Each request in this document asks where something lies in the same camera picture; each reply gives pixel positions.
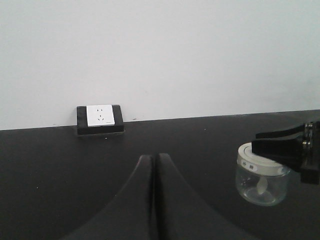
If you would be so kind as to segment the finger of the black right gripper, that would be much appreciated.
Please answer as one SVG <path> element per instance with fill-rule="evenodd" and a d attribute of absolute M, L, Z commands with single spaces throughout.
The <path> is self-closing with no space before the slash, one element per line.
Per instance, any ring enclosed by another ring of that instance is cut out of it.
<path fill-rule="evenodd" d="M 251 142 L 255 155 L 268 158 L 295 172 L 301 171 L 305 140 L 302 136 L 285 139 L 255 139 Z"/>
<path fill-rule="evenodd" d="M 296 125 L 286 129 L 259 132 L 255 135 L 256 141 L 298 141 L 304 137 L 305 124 Z"/>

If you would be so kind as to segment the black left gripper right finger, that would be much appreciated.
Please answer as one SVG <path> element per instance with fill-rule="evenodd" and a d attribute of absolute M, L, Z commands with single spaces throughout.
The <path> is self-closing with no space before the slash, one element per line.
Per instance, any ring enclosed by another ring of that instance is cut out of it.
<path fill-rule="evenodd" d="M 161 240 L 250 239 L 250 234 L 227 221 L 191 188 L 167 153 L 155 158 L 154 203 Z"/>

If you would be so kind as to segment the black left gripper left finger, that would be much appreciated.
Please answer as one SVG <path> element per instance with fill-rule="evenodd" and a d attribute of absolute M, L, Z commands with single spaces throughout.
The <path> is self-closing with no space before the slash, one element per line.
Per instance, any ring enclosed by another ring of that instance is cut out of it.
<path fill-rule="evenodd" d="M 64 240 L 150 240 L 154 160 L 141 155 L 122 189 L 105 208 Z"/>

